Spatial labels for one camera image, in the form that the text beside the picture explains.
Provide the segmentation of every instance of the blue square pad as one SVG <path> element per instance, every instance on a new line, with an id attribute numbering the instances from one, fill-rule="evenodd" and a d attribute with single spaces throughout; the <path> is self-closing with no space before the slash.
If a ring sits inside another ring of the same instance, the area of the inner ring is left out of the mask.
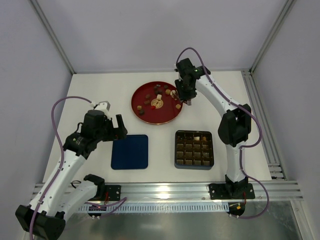
<path id="1" fill-rule="evenodd" d="M 111 168 L 113 170 L 146 169 L 148 167 L 148 136 L 127 135 L 113 142 Z"/>

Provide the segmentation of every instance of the gray wall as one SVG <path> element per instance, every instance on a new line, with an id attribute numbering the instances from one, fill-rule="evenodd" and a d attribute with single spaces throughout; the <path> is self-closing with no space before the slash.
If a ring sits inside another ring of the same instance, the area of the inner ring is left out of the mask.
<path id="1" fill-rule="evenodd" d="M 320 229 L 320 1 L 297 1 L 254 77 L 280 146 Z"/>
<path id="2" fill-rule="evenodd" d="M 27 0 L 0 6 L 0 239 L 13 240 L 22 233 L 15 210 L 48 162 L 51 106 L 67 95 L 71 74 Z"/>
<path id="3" fill-rule="evenodd" d="M 285 1 L 38 0 L 78 73 L 171 71 L 186 47 L 249 68 Z"/>

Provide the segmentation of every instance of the white panel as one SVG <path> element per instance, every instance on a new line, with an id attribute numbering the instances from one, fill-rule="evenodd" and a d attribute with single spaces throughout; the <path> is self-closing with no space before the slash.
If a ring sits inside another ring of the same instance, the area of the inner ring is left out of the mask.
<path id="1" fill-rule="evenodd" d="M 240 71 L 212 72 L 216 82 L 239 103 L 249 103 L 246 87 Z M 174 84 L 176 72 L 75 74 L 72 77 L 68 96 L 83 96 L 96 103 L 109 101 L 110 114 L 115 123 L 115 115 L 121 114 L 129 135 L 148 136 L 148 167 L 146 169 L 113 170 L 111 168 L 112 142 L 101 142 L 79 169 L 74 180 L 82 180 L 87 174 L 94 174 L 111 183 L 156 183 L 156 182 L 221 182 L 227 172 L 226 145 L 218 136 L 221 117 L 218 111 L 198 92 L 192 105 L 185 105 L 181 113 L 171 122 L 151 125 L 142 122 L 133 113 L 131 98 L 141 85 L 152 81 Z M 58 132 L 64 142 L 82 122 L 91 107 L 85 101 L 65 102 Z M 210 131 L 212 133 L 214 166 L 210 170 L 177 169 L 174 165 L 175 132 L 178 130 Z M 252 131 L 248 145 L 258 139 L 258 129 L 252 121 Z M 46 182 L 60 157 L 58 141 L 52 146 L 43 181 Z M 244 168 L 259 180 L 271 180 L 269 167 L 262 144 L 245 150 Z"/>
<path id="2" fill-rule="evenodd" d="M 318 230 L 319 12 L 319 0 L 297 1 L 255 73 L 286 175 L 299 182 Z"/>
<path id="3" fill-rule="evenodd" d="M 0 5 L 0 239 L 13 240 L 22 232 L 15 211 L 29 203 L 48 162 L 51 106 L 71 75 L 28 1 Z"/>
<path id="4" fill-rule="evenodd" d="M 77 72 L 251 67 L 285 0 L 38 0 Z"/>

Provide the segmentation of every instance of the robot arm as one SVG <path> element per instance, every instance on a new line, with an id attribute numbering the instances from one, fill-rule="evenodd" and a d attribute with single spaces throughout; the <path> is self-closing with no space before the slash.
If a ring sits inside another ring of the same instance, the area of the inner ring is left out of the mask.
<path id="1" fill-rule="evenodd" d="M 84 202 L 93 198 L 100 199 L 105 194 L 105 180 L 89 174 L 72 193 L 64 197 L 66 188 L 99 142 L 115 141 L 127 136 L 128 131 L 121 115 L 116 115 L 118 127 L 114 128 L 109 108 L 107 101 L 100 102 L 85 114 L 81 131 L 66 138 L 63 145 L 63 165 L 61 166 L 60 158 L 36 197 L 28 206 L 18 207 L 15 215 L 26 232 L 30 231 L 32 216 L 36 211 L 32 233 L 47 240 L 56 240 L 70 216 Z M 51 185 L 41 200 L 49 184 Z"/>
<path id="2" fill-rule="evenodd" d="M 244 189 L 248 186 L 248 178 L 240 168 L 240 149 L 245 145 L 248 135 L 251 132 L 251 118 L 244 111 L 231 105 L 227 100 L 232 99 L 213 79 L 211 72 L 206 69 L 211 81 L 209 82 L 202 66 L 195 67 L 189 58 L 183 59 L 176 64 L 176 71 L 179 79 L 175 80 L 175 86 L 181 102 L 191 105 L 191 99 L 195 98 L 197 91 L 201 92 L 210 103 L 217 109 L 221 116 L 221 123 L 218 128 L 218 135 L 222 142 L 226 144 L 227 152 L 227 172 L 225 176 L 225 188 L 231 198 L 242 198 Z M 242 105 L 243 108 L 251 112 L 248 104 Z"/>

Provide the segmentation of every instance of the red tray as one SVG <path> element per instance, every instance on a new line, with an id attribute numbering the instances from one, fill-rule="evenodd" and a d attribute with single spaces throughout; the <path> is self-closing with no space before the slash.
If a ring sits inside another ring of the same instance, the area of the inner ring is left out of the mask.
<path id="1" fill-rule="evenodd" d="M 144 102 L 147 101 L 146 95 L 150 94 L 150 102 L 152 100 L 157 98 L 157 95 L 155 94 L 154 87 L 156 85 L 160 85 L 158 89 L 162 90 L 162 101 L 163 105 L 160 108 L 152 109 L 152 105 L 149 103 L 148 105 L 145 105 Z M 164 88 L 164 85 L 168 86 L 168 89 L 176 90 L 176 88 L 163 81 L 152 81 L 148 82 L 142 86 L 140 86 L 133 94 L 131 99 L 131 107 L 134 112 L 134 114 L 148 124 L 166 124 L 178 116 L 178 114 L 181 112 L 183 104 L 179 101 L 179 99 L 175 100 L 171 97 L 171 95 L 166 94 L 166 90 Z M 181 108 L 177 109 L 176 105 L 180 104 Z M 137 109 L 137 106 L 141 106 L 144 110 L 143 115 L 139 115 L 139 110 Z"/>

